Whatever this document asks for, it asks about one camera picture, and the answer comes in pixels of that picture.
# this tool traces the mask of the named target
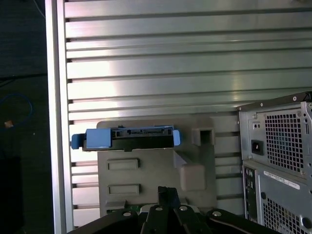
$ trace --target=white label sticker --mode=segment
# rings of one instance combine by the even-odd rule
[[[265,174],[266,176],[272,178],[272,179],[275,179],[275,180],[277,180],[277,181],[279,181],[279,182],[282,182],[283,184],[287,184],[288,186],[291,186],[291,187],[293,187],[293,188],[295,188],[295,189],[297,189],[297,190],[300,190],[300,185],[299,185],[299,184],[295,184],[295,183],[293,183],[293,182],[291,182],[291,181],[289,181],[289,180],[286,180],[286,179],[284,179],[284,178],[282,178],[282,177],[279,177],[279,176],[277,176],[277,175],[274,175],[274,174],[272,174],[272,173],[270,173],[270,172],[266,172],[266,171],[265,171],[264,174]]]

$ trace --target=silver computer case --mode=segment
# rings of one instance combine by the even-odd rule
[[[281,233],[312,233],[311,93],[239,110],[246,218]]]

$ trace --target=dark background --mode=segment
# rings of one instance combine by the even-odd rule
[[[44,0],[37,3],[44,13]],[[7,85],[7,81],[0,80],[0,100],[20,93],[34,107],[29,121],[4,131],[3,123],[22,121],[29,113],[29,105],[20,97],[0,102],[0,150],[21,159],[27,234],[53,233],[46,56],[45,19],[34,1],[0,0],[0,78],[43,74],[14,79]]]

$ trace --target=metal mesh vent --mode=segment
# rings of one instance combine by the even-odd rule
[[[265,130],[270,163],[300,172],[303,169],[300,118],[296,114],[267,115]]]
[[[264,226],[284,234],[308,234],[300,228],[298,216],[286,210],[272,200],[263,204]]]

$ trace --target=blue cable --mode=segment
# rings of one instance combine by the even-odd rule
[[[30,119],[30,117],[33,115],[33,111],[34,111],[33,104],[31,103],[29,98],[27,96],[23,95],[23,94],[9,94],[9,95],[5,96],[4,98],[2,98],[0,100],[0,104],[4,103],[7,99],[9,99],[11,97],[14,97],[14,96],[18,96],[18,97],[21,97],[24,100],[26,100],[28,105],[29,105],[29,107],[30,107],[30,111],[29,111],[28,116],[22,122],[17,123],[17,124],[13,124],[13,127],[11,127],[11,128],[16,128],[17,126],[20,126],[20,125],[24,124],[25,122],[27,122]],[[5,131],[5,130],[8,130],[8,129],[10,129],[10,128],[2,128],[0,130]]]

